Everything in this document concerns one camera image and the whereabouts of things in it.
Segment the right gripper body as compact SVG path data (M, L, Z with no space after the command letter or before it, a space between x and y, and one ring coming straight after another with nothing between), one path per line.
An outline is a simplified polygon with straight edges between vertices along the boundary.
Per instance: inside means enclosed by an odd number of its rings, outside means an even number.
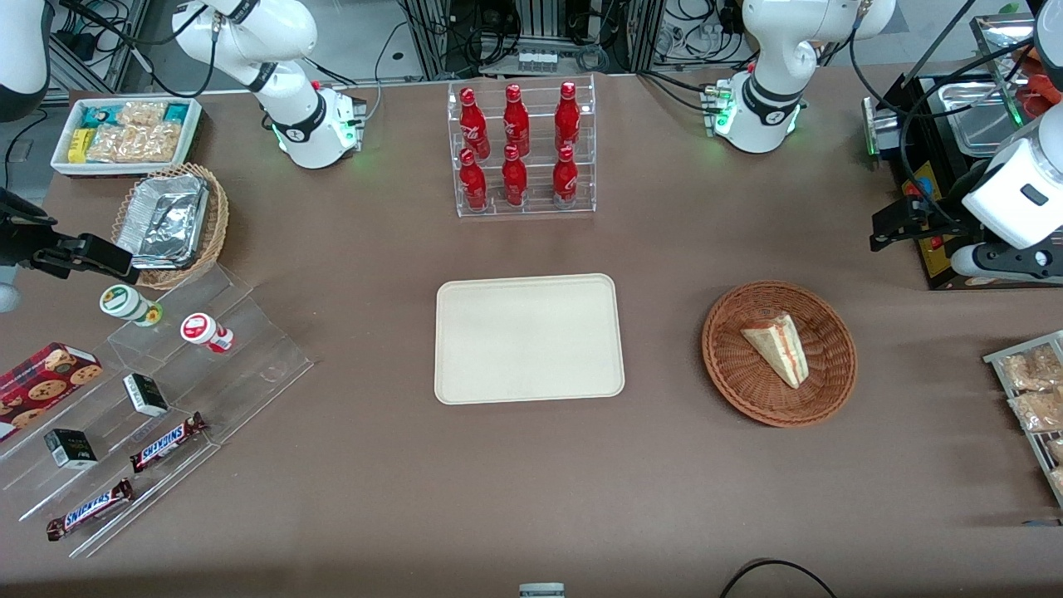
M15 267L34 254L34 226L2 221L1 266Z

